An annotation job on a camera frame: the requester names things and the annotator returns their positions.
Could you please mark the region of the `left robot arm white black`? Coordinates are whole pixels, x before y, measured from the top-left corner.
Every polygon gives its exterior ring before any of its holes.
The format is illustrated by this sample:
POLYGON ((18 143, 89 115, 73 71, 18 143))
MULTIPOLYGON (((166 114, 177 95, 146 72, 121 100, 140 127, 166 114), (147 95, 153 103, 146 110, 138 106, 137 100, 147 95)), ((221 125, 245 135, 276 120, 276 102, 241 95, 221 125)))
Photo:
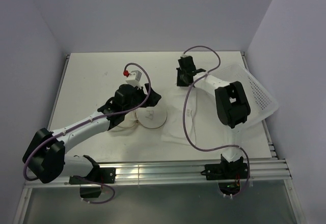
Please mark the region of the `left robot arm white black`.
POLYGON ((38 130, 22 158, 24 178, 40 180, 44 184, 60 175, 84 179, 88 183, 97 181, 101 175, 99 163, 88 155, 67 156, 67 152, 87 139, 115 128, 129 112, 154 107, 160 100, 161 95, 149 83, 144 87, 123 84, 86 119, 62 129, 38 130))

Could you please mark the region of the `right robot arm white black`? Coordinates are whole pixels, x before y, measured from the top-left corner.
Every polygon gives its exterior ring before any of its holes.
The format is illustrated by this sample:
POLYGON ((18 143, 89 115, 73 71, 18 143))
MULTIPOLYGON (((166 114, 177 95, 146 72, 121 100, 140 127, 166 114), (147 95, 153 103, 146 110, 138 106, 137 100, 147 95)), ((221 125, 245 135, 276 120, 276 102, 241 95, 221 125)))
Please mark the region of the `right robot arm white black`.
POLYGON ((195 149, 201 152, 211 152, 222 149, 221 160, 226 161, 221 165, 221 174, 232 178, 238 172, 236 162, 243 159, 241 150, 241 131, 244 123, 251 113, 251 108, 244 88, 239 81, 227 82, 209 74, 209 71, 197 69, 193 57, 184 55, 178 60, 177 86, 188 87, 183 106, 182 123, 187 140, 190 140, 185 122, 185 112, 188 97, 192 88, 205 91, 213 97, 219 121, 225 126, 227 144, 216 149, 195 149))

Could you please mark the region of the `round mesh laundry bag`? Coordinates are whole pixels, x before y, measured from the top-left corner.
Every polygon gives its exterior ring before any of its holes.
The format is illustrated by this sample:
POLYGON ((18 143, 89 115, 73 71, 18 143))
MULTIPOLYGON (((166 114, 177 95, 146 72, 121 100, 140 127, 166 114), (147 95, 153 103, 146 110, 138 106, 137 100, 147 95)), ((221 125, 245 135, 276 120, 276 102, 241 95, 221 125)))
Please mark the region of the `round mesh laundry bag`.
POLYGON ((135 129, 138 126, 146 129, 159 129, 167 121, 168 113, 164 106, 138 108, 125 116, 123 122, 112 129, 113 132, 135 129))

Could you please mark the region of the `white bra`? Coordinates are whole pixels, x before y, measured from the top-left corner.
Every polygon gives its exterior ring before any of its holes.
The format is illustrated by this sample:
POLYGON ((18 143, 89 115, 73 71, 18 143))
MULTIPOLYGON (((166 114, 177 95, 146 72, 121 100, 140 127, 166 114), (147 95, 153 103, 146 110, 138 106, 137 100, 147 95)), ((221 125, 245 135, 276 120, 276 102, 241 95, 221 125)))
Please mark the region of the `white bra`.
POLYGON ((183 109, 188 88, 173 87, 166 93, 168 118, 163 126, 161 140, 169 143, 188 145, 190 139, 196 144, 194 117, 197 110, 197 92, 188 96, 186 110, 183 109))

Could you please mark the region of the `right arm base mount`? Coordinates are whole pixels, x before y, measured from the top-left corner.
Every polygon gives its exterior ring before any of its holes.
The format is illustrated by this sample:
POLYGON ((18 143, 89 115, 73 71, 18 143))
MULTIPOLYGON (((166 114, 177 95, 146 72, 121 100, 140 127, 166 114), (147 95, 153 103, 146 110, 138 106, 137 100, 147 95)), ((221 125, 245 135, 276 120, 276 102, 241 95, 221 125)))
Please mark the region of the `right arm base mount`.
POLYGON ((206 164, 200 173, 207 181, 230 180, 229 183, 219 183, 220 191, 225 195, 235 195, 241 191, 241 180, 249 181, 249 167, 241 156, 239 160, 228 162, 222 158, 220 163, 206 164))

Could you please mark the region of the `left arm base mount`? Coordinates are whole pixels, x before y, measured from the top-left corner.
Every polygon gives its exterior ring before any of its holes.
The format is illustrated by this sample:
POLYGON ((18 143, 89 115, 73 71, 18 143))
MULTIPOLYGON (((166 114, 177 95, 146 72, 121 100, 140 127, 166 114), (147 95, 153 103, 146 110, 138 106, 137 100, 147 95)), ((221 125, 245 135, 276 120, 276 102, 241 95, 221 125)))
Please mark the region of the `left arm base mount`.
POLYGON ((115 182, 116 169, 114 167, 95 168, 86 176, 71 176, 69 185, 79 185, 79 195, 83 201, 90 204, 103 204, 115 197, 115 190, 111 184, 115 182), (111 196, 107 200, 99 200, 101 194, 109 192, 111 196))

